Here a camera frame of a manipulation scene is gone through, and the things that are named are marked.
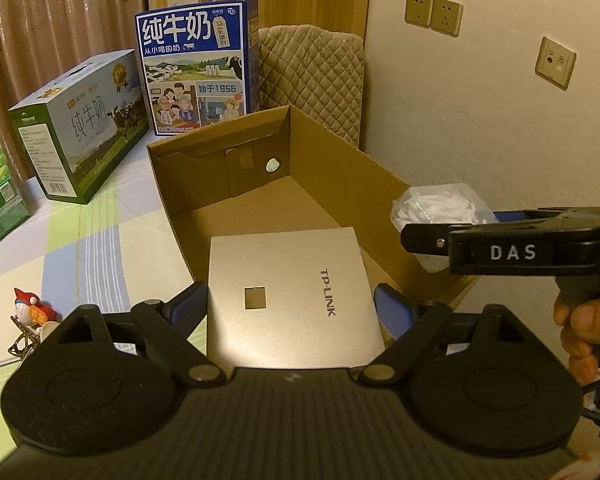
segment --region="wall outlet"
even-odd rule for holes
[[[429,27],[431,21],[431,3],[433,0],[407,0],[404,9],[404,21]]]
[[[431,7],[431,28],[452,36],[460,33],[462,4],[449,0],[433,0]]]
[[[555,43],[546,36],[542,38],[538,61],[536,61],[536,73],[566,89],[569,86],[575,63],[575,52],[560,43]]]

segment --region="gold medal logo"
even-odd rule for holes
[[[113,67],[113,82],[116,84],[116,92],[120,92],[122,87],[126,88],[128,86],[126,82],[126,66],[122,63],[118,63]]]

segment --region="box handle hole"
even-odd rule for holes
[[[273,173],[277,171],[279,167],[279,161],[276,158],[270,158],[266,166],[267,173]]]
[[[256,310],[267,307],[267,295],[263,286],[252,286],[244,289],[244,307]]]

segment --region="open cardboard box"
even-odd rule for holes
[[[212,124],[148,146],[171,227],[196,280],[208,279],[212,236],[351,226],[372,290],[457,306],[471,276],[429,274],[390,220],[408,186],[293,107]],[[266,169],[275,158],[279,168]]]

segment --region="metal bolt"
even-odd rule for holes
[[[220,369],[213,365],[197,365],[189,370],[189,377],[196,381],[213,381],[220,376]]]
[[[395,375],[395,370],[389,365],[369,365],[362,373],[372,381],[388,381]]]

